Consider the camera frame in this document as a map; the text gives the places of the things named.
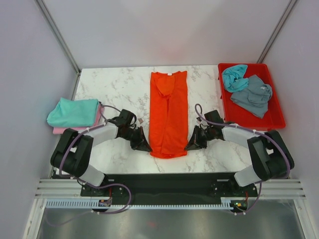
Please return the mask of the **orange t shirt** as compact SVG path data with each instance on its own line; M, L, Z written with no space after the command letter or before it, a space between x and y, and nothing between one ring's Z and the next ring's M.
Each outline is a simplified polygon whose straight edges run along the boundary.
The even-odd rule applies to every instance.
M186 156L188 143L187 71L152 72L150 80L151 156L170 159Z

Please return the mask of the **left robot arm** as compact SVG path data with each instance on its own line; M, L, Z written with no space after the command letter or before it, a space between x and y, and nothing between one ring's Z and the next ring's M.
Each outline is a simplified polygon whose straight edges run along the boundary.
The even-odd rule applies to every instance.
M92 186L97 195L104 196L109 192L109 183L105 181L103 172L90 165L91 151L94 146L116 138L129 141L132 150L152 152L143 127L137 125L137 116L123 109L118 116L81 132L67 128L51 156L50 164L59 173L66 172L67 176Z

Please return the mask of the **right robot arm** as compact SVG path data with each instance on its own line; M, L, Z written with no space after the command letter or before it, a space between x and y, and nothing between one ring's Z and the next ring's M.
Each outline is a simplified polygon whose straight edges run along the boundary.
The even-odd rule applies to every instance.
M186 151L205 149L207 142L214 139L233 142L249 150L251 165L236 172L228 183L228 190L234 196L240 196L250 184L287 178L295 166L276 130L260 132L233 122L224 122L217 110L199 114L197 122L185 147Z

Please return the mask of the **grey t shirt in bin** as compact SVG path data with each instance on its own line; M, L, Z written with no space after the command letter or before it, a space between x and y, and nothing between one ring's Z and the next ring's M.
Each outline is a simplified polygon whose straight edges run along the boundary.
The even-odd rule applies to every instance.
M268 101L273 95L272 87L265 84L257 75L248 78L248 87L234 92L230 99L233 103L262 119L268 111Z

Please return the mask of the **cyan t shirt in bin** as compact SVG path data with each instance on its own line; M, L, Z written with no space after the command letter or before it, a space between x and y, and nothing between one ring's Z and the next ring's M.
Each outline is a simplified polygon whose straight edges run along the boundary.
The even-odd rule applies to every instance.
M224 89L230 93L239 92L249 85L248 78L244 78L248 65L238 64L226 68L222 72Z

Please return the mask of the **red plastic bin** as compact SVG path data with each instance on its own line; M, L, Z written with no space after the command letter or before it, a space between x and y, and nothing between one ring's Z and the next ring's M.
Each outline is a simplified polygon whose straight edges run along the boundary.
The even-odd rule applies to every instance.
M232 94L224 89L222 72L235 65L235 63L218 64L218 80L220 84L219 105L223 107L221 113L223 114L224 120L233 121L243 127L261 131L285 128L286 122L284 115L277 97L275 85L266 64L247 63L248 68L244 75L245 78L256 75L265 84L272 87L273 95L268 101L268 110L264 117L259 118L231 101Z

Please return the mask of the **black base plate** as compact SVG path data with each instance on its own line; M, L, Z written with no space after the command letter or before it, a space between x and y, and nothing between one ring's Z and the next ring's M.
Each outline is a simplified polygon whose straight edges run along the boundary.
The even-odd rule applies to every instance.
M108 174L102 184L110 188L84 185L81 196L110 196L117 205L218 204L223 197L257 196L254 184L239 187L233 176L233 173Z

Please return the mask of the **aluminium frame rail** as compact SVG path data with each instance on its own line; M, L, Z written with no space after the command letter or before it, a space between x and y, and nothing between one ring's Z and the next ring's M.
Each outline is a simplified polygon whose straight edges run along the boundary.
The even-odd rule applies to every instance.
M41 179L35 198L80 198L81 185L74 179ZM297 179L270 180L262 184L261 199L305 199Z

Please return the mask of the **left corner frame post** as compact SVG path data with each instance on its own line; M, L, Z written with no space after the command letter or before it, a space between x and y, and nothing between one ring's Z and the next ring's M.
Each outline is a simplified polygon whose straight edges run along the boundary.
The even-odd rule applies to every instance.
M45 18L49 28L51 29L54 37L56 38L58 44L60 45L62 51L64 52L65 56L67 57L69 63L71 64L72 68L76 72L77 75L80 75L81 69L78 66L77 62L75 61L74 56L72 55L65 39L63 38L61 31L59 30L52 14L50 13L47 5L43 0L35 0L35 3L39 7L43 17Z

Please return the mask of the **corner frame post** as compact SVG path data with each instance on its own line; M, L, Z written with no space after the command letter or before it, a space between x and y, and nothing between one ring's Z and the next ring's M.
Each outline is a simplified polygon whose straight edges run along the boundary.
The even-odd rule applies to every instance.
M67 57L69 63L71 64L72 68L76 72L77 75L80 75L81 69L78 66L77 62L75 61L74 56L72 55L65 39L63 38L61 31L59 30L52 14L50 13L47 5L43 0L35 0L35 3L39 7L43 17L45 18L49 28L51 29L54 37L56 38L58 44L60 45L62 51L64 52L65 56Z
M256 63L263 63L299 0L289 0Z

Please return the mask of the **right corner frame post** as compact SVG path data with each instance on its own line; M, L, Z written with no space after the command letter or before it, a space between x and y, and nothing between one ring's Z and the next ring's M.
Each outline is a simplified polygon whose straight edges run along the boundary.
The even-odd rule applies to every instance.
M299 0L289 0L256 63L263 63Z

